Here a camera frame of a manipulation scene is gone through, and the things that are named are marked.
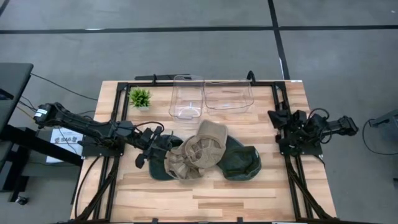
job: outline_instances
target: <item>plant pot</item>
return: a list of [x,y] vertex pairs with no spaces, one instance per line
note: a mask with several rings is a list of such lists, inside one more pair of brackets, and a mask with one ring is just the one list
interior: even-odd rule
[[139,107],[137,107],[137,109],[139,111],[149,111],[149,107],[148,106],[139,106]]

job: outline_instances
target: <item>transparent plastic bin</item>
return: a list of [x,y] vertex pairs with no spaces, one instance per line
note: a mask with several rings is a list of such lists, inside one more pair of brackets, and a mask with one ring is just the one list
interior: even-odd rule
[[198,122],[203,108],[204,79],[196,75],[177,75],[169,114],[176,121]]
[[250,80],[206,82],[205,103],[211,115],[245,113],[254,103]]

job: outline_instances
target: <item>fabric hat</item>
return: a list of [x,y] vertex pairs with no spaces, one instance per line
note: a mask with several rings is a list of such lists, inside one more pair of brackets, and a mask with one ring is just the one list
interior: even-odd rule
[[261,170],[261,158],[254,146],[227,147],[217,163],[227,180],[250,180]]
[[197,135],[166,153],[166,173],[176,179],[197,179],[216,165],[226,149],[227,127],[208,120],[201,122]]
[[[169,138],[170,135],[165,134],[162,138]],[[174,147],[180,146],[183,142],[180,138],[172,136],[170,141]],[[158,151],[157,157],[153,157],[149,160],[149,174],[155,180],[174,180],[174,178],[166,173],[164,169],[165,151]]]

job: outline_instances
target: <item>wooden table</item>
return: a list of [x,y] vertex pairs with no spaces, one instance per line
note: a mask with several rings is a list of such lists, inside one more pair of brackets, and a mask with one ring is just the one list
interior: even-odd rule
[[[103,82],[95,120],[110,119],[117,83]],[[286,87],[292,111],[304,110],[308,114],[303,83],[286,81]],[[150,110],[138,111],[129,106],[127,120],[135,124],[159,121],[164,124],[166,134],[173,130],[174,135],[183,140],[195,134],[198,124],[176,123],[169,115],[172,87],[146,89],[152,93]],[[208,169],[204,178],[199,180],[157,181],[151,179],[148,163],[142,169],[135,167],[134,160],[140,150],[127,145],[119,165],[111,221],[149,222],[152,218],[158,218],[160,222],[235,222],[236,217],[243,217],[247,222],[294,221],[284,158],[279,154],[274,138],[276,130],[267,115],[268,110],[274,110],[271,88],[253,87],[252,92],[254,104],[247,113],[210,116],[204,107],[201,118],[226,124],[229,135],[244,145],[256,147],[261,155],[262,170],[255,178],[247,182],[228,181],[224,179],[219,168],[214,167]],[[94,158],[88,158],[84,161],[79,182],[93,160]],[[335,216],[323,164],[313,156],[302,156],[302,160],[309,191],[327,213]],[[101,166],[102,159],[99,159],[83,184],[78,213],[88,205],[97,191]],[[302,194],[298,189],[297,192],[301,214],[305,217]],[[106,192],[101,204],[100,218],[104,217],[107,196]]]

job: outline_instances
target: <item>wire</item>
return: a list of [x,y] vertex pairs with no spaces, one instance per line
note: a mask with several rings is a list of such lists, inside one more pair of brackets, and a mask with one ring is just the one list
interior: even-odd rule
[[72,118],[71,116],[69,116],[68,114],[66,114],[64,111],[62,111],[62,110],[58,107],[58,105],[57,105],[56,103],[54,104],[54,107],[55,107],[59,112],[61,112],[64,116],[66,116],[67,118],[72,119],[72,120],[74,120],[74,121],[78,121],[78,122],[83,123],[83,124],[85,124],[85,125],[89,124],[89,125],[91,125],[91,126],[105,126],[105,125],[108,125],[108,124],[111,122],[111,121],[108,121],[108,122],[105,122],[105,123],[103,123],[103,124],[91,124],[91,123],[82,122],[82,121],[80,121],[80,120],[78,120],[78,119],[75,119],[75,118]]
[[26,111],[24,111],[22,108],[20,108],[19,106],[17,106],[17,108],[20,110],[20,111],[22,111],[24,114],[26,114],[26,116],[28,116],[30,119],[33,119],[32,117],[31,117],[31,115],[28,113],[28,112],[26,112]]
[[22,102],[21,100],[18,101],[18,103],[22,104],[23,106],[26,106],[26,107],[29,108],[31,111],[36,112],[35,108],[30,107],[29,105],[27,105],[26,103]]
[[50,166],[50,167],[73,167],[73,166],[76,166],[76,165],[44,164],[44,163],[41,163],[41,162],[28,162],[28,163],[30,163],[30,164],[40,164],[40,165],[43,165],[43,166]]
[[87,178],[88,173],[90,172],[91,168],[93,168],[94,164],[96,163],[96,161],[99,159],[100,157],[98,156],[97,158],[95,158],[95,160],[91,163],[91,165],[88,167],[87,172],[85,174],[85,176],[83,177],[83,180],[81,180],[81,183],[79,185],[79,189],[77,190],[76,193],[76,200],[75,200],[75,218],[77,217],[77,205],[78,205],[78,201],[79,201],[79,195],[80,195],[80,190],[81,190],[81,186],[83,186],[84,181]]
[[71,147],[71,148],[75,151],[75,153],[77,154],[76,149],[75,149],[74,147],[72,147],[72,146],[69,144],[68,139],[65,138],[65,136],[64,136],[63,133],[61,132],[61,129],[60,129],[59,126],[58,126],[57,129],[58,129],[58,131],[60,132],[60,134],[62,135],[62,137],[64,138],[64,140],[67,142],[68,146]]
[[60,87],[60,88],[63,88],[64,90],[69,91],[69,92],[71,92],[71,93],[74,93],[74,94],[76,94],[76,95],[78,95],[78,96],[84,97],[84,98],[89,99],[89,100],[98,101],[98,99],[96,99],[96,98],[91,98],[91,97],[82,95],[82,94],[80,94],[80,93],[77,93],[77,92],[75,92],[75,91],[69,90],[68,88],[65,88],[65,87],[63,87],[63,86],[61,86],[61,85],[59,85],[59,84],[56,84],[56,83],[53,82],[53,81],[50,81],[50,80],[48,80],[48,79],[46,79],[46,78],[43,78],[43,77],[41,77],[41,76],[38,76],[38,75],[36,75],[36,74],[31,73],[31,75],[33,75],[33,76],[35,76],[35,77],[37,77],[37,78],[41,78],[41,79],[43,79],[43,80],[45,80],[45,81],[47,81],[47,82],[49,82],[49,83],[52,83],[52,84],[54,84],[54,85],[56,85],[56,86],[58,86],[58,87]]
[[32,102],[30,102],[30,100],[29,100],[28,98],[26,98],[26,97],[24,97],[24,96],[21,96],[21,97],[22,97],[23,99],[27,100],[27,101],[29,102],[30,106],[31,106],[33,109],[37,110],[36,107],[33,106]]
[[364,123],[364,125],[363,125],[363,129],[362,129],[362,140],[363,140],[363,143],[365,144],[366,148],[367,148],[369,151],[371,151],[371,152],[373,152],[373,153],[375,153],[375,154],[379,154],[379,155],[384,155],[384,156],[398,155],[398,152],[395,152],[395,153],[375,152],[375,151],[373,151],[373,150],[368,146],[368,144],[366,144],[366,141],[365,141],[365,128],[366,128],[366,124],[369,123],[369,126],[370,126],[370,125],[371,125],[370,121],[373,121],[373,120],[374,120],[374,119],[369,119],[369,120],[367,120],[367,121]]
[[[322,141],[323,138],[324,138],[324,136],[323,136],[323,130],[325,130],[326,128],[330,130],[330,135],[329,135],[329,138],[328,138],[327,141]],[[331,140],[332,135],[333,135],[333,133],[332,133],[330,127],[324,127],[324,128],[322,128],[322,130],[321,130],[320,133],[319,133],[319,142],[322,143],[322,144],[329,143],[330,140]]]
[[329,119],[330,114],[329,114],[329,112],[327,110],[325,110],[323,108],[315,108],[315,109],[311,110],[307,120],[305,121],[305,125],[307,125],[308,122],[310,121],[311,115],[314,114],[314,112],[319,111],[319,110],[325,112],[326,113],[326,119]]
[[325,161],[323,161],[323,159],[321,159],[321,157],[319,157],[318,155],[313,155],[313,156],[315,156],[315,158],[317,158],[319,161],[321,161],[321,163],[323,164],[323,166],[326,167]]
[[82,114],[90,113],[90,112],[95,112],[95,111],[94,111],[94,110],[91,110],[91,111],[84,111],[84,112],[78,113],[78,115],[82,115]]
[[83,117],[84,117],[84,118],[91,119],[91,120],[94,120],[91,116],[88,116],[88,115],[84,115]]
[[162,123],[160,123],[160,122],[157,122],[157,121],[144,122],[144,123],[141,123],[141,124],[137,124],[136,127],[139,127],[139,126],[142,126],[142,125],[145,125],[145,124],[158,124],[158,125],[160,125],[162,127],[162,131],[160,133],[164,132],[164,125]]

